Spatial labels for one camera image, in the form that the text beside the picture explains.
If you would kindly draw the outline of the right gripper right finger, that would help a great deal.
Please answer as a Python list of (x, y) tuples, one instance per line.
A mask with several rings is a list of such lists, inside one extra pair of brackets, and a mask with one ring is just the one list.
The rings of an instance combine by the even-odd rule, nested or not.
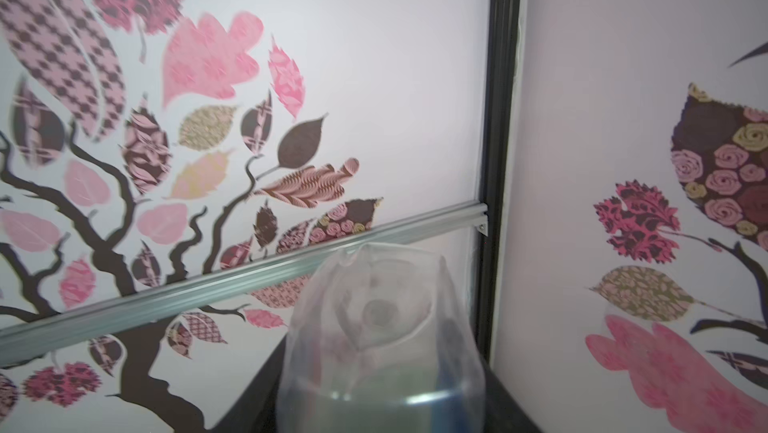
[(487, 363), (485, 374), (484, 433), (540, 433)]

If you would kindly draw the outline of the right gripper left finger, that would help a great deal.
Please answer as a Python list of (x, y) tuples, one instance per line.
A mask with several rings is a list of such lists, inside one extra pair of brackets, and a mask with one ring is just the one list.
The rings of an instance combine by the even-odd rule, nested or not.
[(280, 341), (244, 393), (213, 427), (213, 433), (275, 433), (276, 403), (286, 339)]

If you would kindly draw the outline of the blue cap Fiji bottle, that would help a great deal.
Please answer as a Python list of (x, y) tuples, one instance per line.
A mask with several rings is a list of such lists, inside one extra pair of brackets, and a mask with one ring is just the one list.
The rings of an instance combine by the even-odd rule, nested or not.
[(485, 375), (443, 256), (368, 243), (328, 258), (293, 310), (281, 432), (480, 432)]

